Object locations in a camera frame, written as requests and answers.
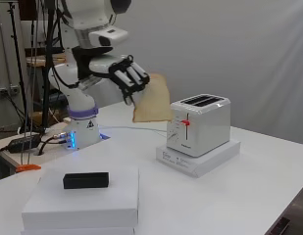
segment white toaster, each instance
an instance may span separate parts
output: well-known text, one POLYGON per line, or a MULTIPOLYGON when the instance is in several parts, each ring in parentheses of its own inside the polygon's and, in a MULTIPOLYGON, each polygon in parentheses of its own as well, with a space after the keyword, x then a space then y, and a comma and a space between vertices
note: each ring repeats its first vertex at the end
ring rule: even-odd
POLYGON ((199 157, 230 139, 230 100, 198 95, 171 104, 167 146, 199 157))

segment white platform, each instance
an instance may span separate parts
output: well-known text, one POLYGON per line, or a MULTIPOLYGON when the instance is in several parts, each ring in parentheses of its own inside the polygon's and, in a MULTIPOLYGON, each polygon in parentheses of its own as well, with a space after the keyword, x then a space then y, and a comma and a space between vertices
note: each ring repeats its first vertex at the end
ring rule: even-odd
POLYGON ((173 169, 199 178, 237 156, 239 150, 240 142, 230 140, 207 154, 194 158, 163 145, 157 148, 157 160, 173 169))
POLYGON ((48 170, 23 210, 25 230, 136 226, 138 169, 98 169, 98 172, 109 172, 108 188, 63 188, 65 173, 91 171, 87 167, 81 167, 78 171, 48 170))
POLYGON ((134 235, 134 228, 27 230, 22 235, 134 235))

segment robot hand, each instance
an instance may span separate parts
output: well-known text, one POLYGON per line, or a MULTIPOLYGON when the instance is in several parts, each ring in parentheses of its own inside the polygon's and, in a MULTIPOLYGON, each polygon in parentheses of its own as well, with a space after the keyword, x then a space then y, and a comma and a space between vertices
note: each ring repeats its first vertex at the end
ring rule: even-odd
POLYGON ((135 103, 132 97, 143 91, 150 81, 148 73, 133 60, 133 56, 103 55, 91 61, 89 68, 94 76, 104 74, 117 84, 128 105, 135 103))

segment black box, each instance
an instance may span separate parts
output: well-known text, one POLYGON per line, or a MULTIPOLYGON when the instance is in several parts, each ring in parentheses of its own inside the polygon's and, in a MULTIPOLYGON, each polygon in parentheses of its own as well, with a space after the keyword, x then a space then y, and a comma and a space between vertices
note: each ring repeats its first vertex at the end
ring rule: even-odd
POLYGON ((65 174, 63 183, 64 189, 107 188, 109 172, 65 174))

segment sticker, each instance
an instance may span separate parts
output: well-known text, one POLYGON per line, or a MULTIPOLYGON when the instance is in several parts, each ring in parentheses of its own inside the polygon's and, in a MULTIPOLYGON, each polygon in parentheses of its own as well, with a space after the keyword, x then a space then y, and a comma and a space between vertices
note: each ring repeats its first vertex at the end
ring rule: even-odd
POLYGON ((94 124, 93 124, 93 122, 91 120, 86 128, 92 128, 92 127, 94 127, 94 124))
POLYGON ((165 163, 168 163, 170 165, 175 165, 178 168, 181 168, 185 171, 192 172, 197 165, 194 163, 189 162, 188 160, 185 160, 181 157, 173 157, 167 152, 163 152, 162 160, 165 163))

